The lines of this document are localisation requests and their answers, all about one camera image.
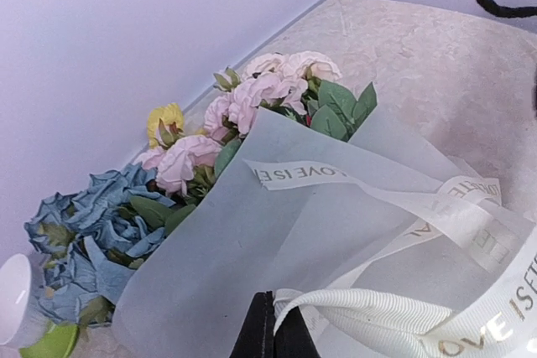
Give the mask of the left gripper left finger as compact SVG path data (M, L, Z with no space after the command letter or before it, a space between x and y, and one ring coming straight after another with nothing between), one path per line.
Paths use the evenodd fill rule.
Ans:
M274 357L274 296L256 293L242 323L230 358Z

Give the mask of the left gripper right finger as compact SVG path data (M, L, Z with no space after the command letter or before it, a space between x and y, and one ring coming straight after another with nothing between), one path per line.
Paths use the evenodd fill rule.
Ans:
M320 358L299 308L292 309L276 332L277 358Z

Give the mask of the blue hydrangea fake flower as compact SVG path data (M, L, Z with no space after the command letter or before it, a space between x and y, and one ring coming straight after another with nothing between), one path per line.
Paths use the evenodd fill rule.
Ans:
M110 324L134 272L194 209L165 196L155 169L139 164L93 174L79 193L42 200L24 225L47 258L41 313L55 324Z

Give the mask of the cream ribbon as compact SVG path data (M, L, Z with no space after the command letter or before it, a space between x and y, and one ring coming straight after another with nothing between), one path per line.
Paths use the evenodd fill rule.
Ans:
M274 332L292 323L328 345L386 357L533 357L536 225L503 207L496 179L385 190L327 163L251 162L263 187L353 184L415 217L364 262L317 290L280 289Z

